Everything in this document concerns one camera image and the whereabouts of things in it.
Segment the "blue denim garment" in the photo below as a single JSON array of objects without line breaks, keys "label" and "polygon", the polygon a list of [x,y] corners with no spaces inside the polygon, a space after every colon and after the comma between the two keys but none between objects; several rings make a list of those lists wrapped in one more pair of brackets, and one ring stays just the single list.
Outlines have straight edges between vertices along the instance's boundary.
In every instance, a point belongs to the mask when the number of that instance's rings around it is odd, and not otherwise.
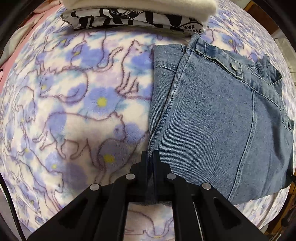
[{"label": "blue denim garment", "polygon": [[251,61],[193,36],[154,46],[153,57],[149,154],[234,205],[291,184],[295,124],[269,56]]}]

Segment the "purple cat print blanket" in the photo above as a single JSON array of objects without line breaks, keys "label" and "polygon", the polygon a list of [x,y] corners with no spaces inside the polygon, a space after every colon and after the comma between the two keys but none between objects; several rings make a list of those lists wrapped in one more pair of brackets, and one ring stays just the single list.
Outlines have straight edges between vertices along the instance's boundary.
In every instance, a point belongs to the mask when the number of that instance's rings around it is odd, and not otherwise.
[{"label": "purple cat print blanket", "polygon": [[[295,87],[277,44],[233,2],[217,5],[201,35],[137,26],[74,29],[62,20],[68,9],[60,4],[26,37],[10,58],[1,90],[1,175],[31,234],[91,184],[109,185],[128,174],[146,151],[145,199],[128,204],[123,240],[176,240],[171,203],[154,196],[147,151],[156,45],[186,46],[197,36],[251,61],[269,56],[295,124]],[[260,229],[280,212],[290,185],[230,203]]]}]

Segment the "black white printed folded garment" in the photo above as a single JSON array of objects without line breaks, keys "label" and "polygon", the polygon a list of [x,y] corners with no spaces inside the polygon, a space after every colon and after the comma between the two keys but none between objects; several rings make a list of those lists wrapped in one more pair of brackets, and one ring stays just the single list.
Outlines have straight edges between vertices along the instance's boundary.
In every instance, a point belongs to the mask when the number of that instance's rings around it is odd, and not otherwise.
[{"label": "black white printed folded garment", "polygon": [[137,26],[199,35],[206,30],[206,25],[201,21],[187,16],[130,9],[68,9],[61,14],[61,18],[74,29],[89,29],[101,26]]}]

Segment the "white fluffy folded garment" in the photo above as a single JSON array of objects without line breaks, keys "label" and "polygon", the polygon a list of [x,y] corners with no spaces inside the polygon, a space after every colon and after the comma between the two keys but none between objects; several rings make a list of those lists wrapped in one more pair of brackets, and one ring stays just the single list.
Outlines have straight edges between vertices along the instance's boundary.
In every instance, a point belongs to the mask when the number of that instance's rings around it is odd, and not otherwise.
[{"label": "white fluffy folded garment", "polygon": [[206,22],[217,12],[217,1],[213,0],[63,0],[67,9],[119,8],[153,11],[162,14],[187,16]]}]

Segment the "pink bed sheet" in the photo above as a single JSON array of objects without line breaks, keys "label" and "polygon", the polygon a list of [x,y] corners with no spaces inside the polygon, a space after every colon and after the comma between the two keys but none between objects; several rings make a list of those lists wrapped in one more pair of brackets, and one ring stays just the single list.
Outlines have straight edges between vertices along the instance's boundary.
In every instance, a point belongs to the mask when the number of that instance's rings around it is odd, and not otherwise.
[{"label": "pink bed sheet", "polygon": [[43,15],[62,1],[1,1],[1,88],[9,58]]}]

